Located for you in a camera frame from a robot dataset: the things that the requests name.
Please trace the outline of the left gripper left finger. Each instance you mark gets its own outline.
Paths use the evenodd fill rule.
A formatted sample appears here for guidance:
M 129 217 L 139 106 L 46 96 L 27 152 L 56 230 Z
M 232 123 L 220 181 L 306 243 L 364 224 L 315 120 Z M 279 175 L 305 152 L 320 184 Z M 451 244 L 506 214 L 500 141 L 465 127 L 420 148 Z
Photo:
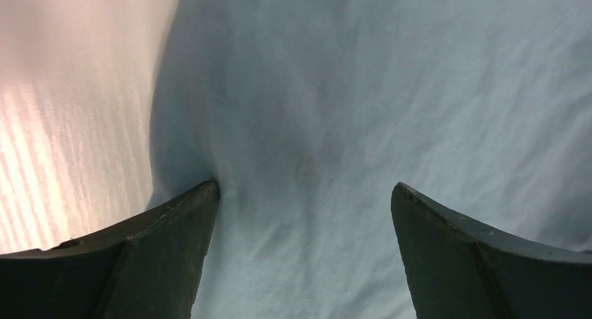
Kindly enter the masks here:
M 220 199 L 205 181 L 49 250 L 1 256 L 2 318 L 189 318 Z

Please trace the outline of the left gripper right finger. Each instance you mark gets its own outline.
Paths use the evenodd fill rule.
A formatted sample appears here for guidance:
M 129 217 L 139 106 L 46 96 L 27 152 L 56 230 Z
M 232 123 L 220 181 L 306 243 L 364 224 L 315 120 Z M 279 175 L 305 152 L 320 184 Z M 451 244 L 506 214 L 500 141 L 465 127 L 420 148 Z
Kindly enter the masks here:
M 591 254 L 511 235 L 404 183 L 392 219 L 418 318 L 590 318 Z

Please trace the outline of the grey blue t shirt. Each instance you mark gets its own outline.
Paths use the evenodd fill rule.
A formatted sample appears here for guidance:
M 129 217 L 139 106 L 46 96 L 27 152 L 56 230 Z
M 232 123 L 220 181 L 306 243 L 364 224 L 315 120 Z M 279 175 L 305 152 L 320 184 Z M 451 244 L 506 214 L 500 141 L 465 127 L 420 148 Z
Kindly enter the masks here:
M 221 187 L 194 318 L 413 318 L 400 181 L 591 248 L 591 0 L 180 0 L 150 154 Z

